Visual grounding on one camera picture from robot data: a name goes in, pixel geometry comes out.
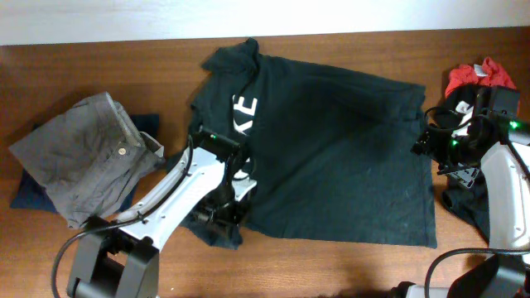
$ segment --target red cloth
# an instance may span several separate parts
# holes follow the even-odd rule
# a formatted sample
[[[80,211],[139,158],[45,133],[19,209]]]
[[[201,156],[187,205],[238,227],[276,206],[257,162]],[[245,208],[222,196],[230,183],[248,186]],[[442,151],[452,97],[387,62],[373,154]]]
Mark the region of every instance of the red cloth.
[[[482,63],[482,70],[487,74],[485,77],[479,77],[475,69],[469,65],[460,65],[457,69],[449,73],[449,84],[446,88],[446,98],[456,88],[465,84],[479,84],[482,86],[503,86],[510,89],[516,89],[510,76],[504,70],[503,66],[496,63],[493,59],[486,57]]]

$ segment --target white background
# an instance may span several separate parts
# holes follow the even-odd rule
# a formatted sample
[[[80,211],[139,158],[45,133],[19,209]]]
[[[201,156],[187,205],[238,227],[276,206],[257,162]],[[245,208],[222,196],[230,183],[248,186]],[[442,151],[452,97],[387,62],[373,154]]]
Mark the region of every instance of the white background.
[[[0,0],[0,45],[530,25],[530,0]]]

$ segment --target wooden surface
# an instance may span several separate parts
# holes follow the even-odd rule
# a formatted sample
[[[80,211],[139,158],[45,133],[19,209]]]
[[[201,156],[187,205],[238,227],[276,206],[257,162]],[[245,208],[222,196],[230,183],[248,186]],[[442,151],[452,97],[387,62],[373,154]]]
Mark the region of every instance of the wooden surface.
[[[243,39],[134,41],[79,45],[0,47],[0,297],[51,297],[49,275],[60,245],[71,235],[58,215],[9,209],[21,166],[7,146],[83,97],[109,91],[129,113],[161,114],[159,140],[172,153],[184,145],[188,103],[206,78],[200,63],[219,46]],[[530,118],[530,28],[358,33],[258,38],[261,52],[335,65],[390,79],[424,84],[424,107],[443,94],[447,70],[501,62],[522,91],[521,114]],[[141,181],[137,198],[163,176]],[[446,180],[434,178],[437,198]],[[160,295],[332,296],[387,290],[400,281],[423,283],[442,252],[485,244],[469,225],[436,205],[435,249],[275,239],[243,230],[237,251],[210,248],[178,228],[161,255]],[[62,262],[65,289],[75,250]],[[448,286],[476,263],[453,257],[434,275]]]

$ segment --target gray cloth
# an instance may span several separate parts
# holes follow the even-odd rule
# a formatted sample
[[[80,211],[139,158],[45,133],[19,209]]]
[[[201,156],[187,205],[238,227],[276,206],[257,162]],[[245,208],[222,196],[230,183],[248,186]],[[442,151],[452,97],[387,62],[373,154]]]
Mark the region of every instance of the gray cloth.
[[[164,147],[139,132],[108,93],[78,102],[9,147],[71,228],[119,209]]]

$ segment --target wire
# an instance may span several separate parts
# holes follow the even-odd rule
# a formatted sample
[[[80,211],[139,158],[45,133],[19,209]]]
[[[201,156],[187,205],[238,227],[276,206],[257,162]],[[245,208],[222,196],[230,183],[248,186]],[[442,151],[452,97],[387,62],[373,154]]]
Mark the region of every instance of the wire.
[[[453,110],[451,110],[449,108],[446,108],[446,107],[431,107],[431,108],[428,108],[425,111],[425,113],[423,114],[423,121],[425,122],[425,125],[426,125],[427,129],[430,129],[430,130],[435,131],[435,132],[454,132],[455,130],[458,130],[458,129],[466,127],[468,124],[470,124],[473,121],[476,121],[478,119],[481,119],[481,118],[487,119],[487,117],[485,115],[480,114],[480,115],[475,115],[475,116],[469,118],[466,122],[460,124],[457,127],[452,127],[452,128],[433,127],[432,125],[429,125],[428,113],[431,112],[431,111],[436,111],[436,110],[443,110],[444,112],[449,112],[449,113],[454,114],[454,115],[457,114],[457,112],[454,112]]]
[[[523,158],[519,155],[517,150],[515,150],[515,147],[513,147],[512,142],[507,137],[504,141],[508,145],[508,149],[512,152],[517,163],[521,166],[523,173],[526,176],[526,180],[528,181],[528,179],[530,179],[530,170],[526,166],[526,163],[524,162]],[[448,257],[452,257],[452,256],[462,254],[462,253],[493,253],[493,254],[505,255],[505,256],[522,256],[522,255],[530,253],[530,249],[512,250],[512,249],[495,249],[495,248],[460,248],[460,249],[455,249],[455,250],[443,253],[432,262],[432,264],[429,266],[429,270],[427,270],[427,274],[425,276],[425,285],[424,285],[424,292],[425,292],[426,298],[430,298],[429,290],[430,290],[430,285],[431,285],[431,277],[432,277],[432,273],[434,272],[434,269],[436,268],[436,266],[440,264],[441,261],[447,259]]]
[[[188,162],[186,164],[186,167],[185,169],[183,170],[183,173],[182,173],[182,176],[181,178],[175,183],[175,185],[173,185],[173,187],[167,192],[167,194],[164,196],[163,199],[160,200],[160,202],[158,202],[158,204],[156,204],[153,208],[149,209],[149,211],[147,211],[145,214],[140,214],[138,212],[138,216],[135,218],[135,219],[131,219],[131,220],[128,220],[128,221],[124,221],[122,223],[113,223],[113,224],[110,224],[108,226],[105,226],[105,227],[101,227],[101,228],[93,228],[93,229],[90,229],[90,230],[86,230],[86,231],[83,231],[83,232],[80,232],[80,233],[77,233],[75,236],[73,236],[72,238],[68,239],[65,244],[63,244],[62,247],[60,247],[60,250],[59,252],[57,253],[57,255],[55,256],[55,260],[53,261],[53,266],[51,268],[51,291],[53,293],[53,296],[55,298],[60,298],[60,295],[59,295],[59,291],[57,290],[57,271],[59,269],[59,264],[60,264],[60,260],[62,259],[62,257],[65,255],[65,252],[66,250],[68,250],[68,248],[77,240],[80,240],[81,238],[87,236],[87,235],[90,235],[90,234],[93,234],[93,233],[102,233],[102,232],[106,232],[106,231],[110,231],[110,230],[114,230],[116,228],[121,228],[121,227],[125,227],[125,226],[128,226],[129,224],[136,224],[136,223],[139,223],[141,221],[143,221],[144,218],[148,217],[150,214],[152,214],[156,209],[158,209],[158,207],[160,207],[160,205],[162,205],[166,200],[167,198],[169,198],[169,196],[171,195],[171,193],[173,193],[177,187],[179,187],[179,185],[182,183],[182,181],[185,179],[186,177],[186,174],[188,173],[188,171],[190,170],[190,166],[191,166],[191,161],[192,161],[192,158],[193,158],[193,139],[191,138],[191,136],[188,136],[188,147],[190,148],[190,156],[188,158]]]

